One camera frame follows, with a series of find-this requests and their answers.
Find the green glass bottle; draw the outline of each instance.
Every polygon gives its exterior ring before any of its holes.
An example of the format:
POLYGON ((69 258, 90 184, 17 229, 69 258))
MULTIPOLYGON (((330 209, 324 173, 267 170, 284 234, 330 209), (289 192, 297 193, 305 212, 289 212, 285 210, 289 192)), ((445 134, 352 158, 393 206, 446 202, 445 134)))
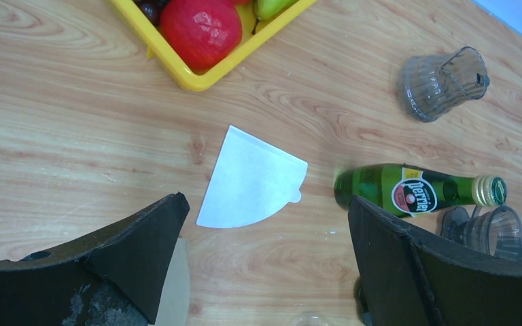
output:
POLYGON ((357 195, 399 217, 458 205, 499 206, 507 197, 505 182, 496 176, 456 177, 405 164, 349 170, 337 177, 334 189, 344 209, 357 195))

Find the yellow tray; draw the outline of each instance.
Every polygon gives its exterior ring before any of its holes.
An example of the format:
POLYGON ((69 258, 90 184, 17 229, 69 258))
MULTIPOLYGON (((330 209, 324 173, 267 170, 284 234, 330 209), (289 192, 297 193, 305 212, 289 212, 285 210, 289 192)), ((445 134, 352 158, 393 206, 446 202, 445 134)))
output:
POLYGON ((257 28, 257 33, 251 35, 255 25, 253 13, 253 1, 248 5, 238 6, 237 11, 243 25, 243 39, 241 44, 233 50, 225 59, 216 64, 210 70, 197 74, 194 73, 177 55, 165 38, 145 17, 143 12, 133 3, 133 0, 108 0, 121 13, 123 19, 132 26, 139 38, 147 44, 147 58, 156 56, 169 70, 175 81, 181 88, 194 91, 203 91, 211 87, 231 69, 235 68, 243 59, 259 48, 265 41, 280 31, 286 24, 299 16, 317 0, 299 0, 293 6, 281 12, 272 20, 262 22, 257 28))

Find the bottle cap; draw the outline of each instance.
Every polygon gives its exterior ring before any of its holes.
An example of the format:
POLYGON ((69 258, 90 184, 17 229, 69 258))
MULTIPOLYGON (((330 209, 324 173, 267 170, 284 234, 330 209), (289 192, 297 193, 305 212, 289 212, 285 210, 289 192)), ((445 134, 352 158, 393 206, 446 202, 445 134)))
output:
POLYGON ((473 200, 479 206, 499 206, 507 199, 505 181, 495 175, 480 175, 473 179, 473 200))

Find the wooden table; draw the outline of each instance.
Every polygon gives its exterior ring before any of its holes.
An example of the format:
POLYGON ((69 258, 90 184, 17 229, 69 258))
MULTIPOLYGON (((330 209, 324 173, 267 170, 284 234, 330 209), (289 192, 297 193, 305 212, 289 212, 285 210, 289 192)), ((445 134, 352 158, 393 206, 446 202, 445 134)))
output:
POLYGON ((332 183, 381 162, 501 175, 522 218, 522 37, 469 0, 319 0, 193 93, 145 59, 102 0, 0 1, 0 259, 183 192, 190 325, 288 325, 305 311, 359 325, 358 269, 332 183), (400 65, 464 45, 487 64, 485 97, 431 124, 408 119, 400 65), (229 124, 307 161, 303 198, 245 228, 200 228, 229 124))

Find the red apple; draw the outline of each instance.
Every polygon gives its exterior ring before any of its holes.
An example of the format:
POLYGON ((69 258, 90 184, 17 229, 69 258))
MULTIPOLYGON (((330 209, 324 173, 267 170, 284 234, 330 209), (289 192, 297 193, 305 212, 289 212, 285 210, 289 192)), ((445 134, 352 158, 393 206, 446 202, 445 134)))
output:
POLYGON ((161 13, 161 31, 194 71, 210 69, 239 45, 241 20, 230 0, 171 0, 161 13))

